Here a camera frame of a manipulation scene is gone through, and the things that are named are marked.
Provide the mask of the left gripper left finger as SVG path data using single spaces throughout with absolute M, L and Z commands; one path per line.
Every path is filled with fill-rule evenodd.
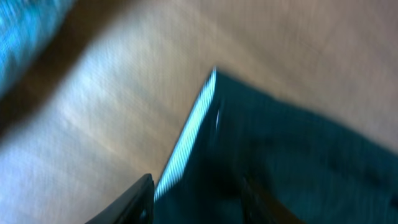
M 152 175 L 144 174 L 86 224 L 151 224 L 154 219 L 154 193 Z

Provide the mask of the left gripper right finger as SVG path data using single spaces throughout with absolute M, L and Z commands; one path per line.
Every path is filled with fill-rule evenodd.
M 245 224 L 305 224 L 250 178 L 243 180 L 241 204 Z

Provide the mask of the black shorts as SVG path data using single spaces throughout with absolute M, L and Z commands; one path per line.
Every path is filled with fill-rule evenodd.
M 155 191 L 155 223 L 242 223 L 250 178 L 305 223 L 396 223 L 397 156 L 213 70 Z

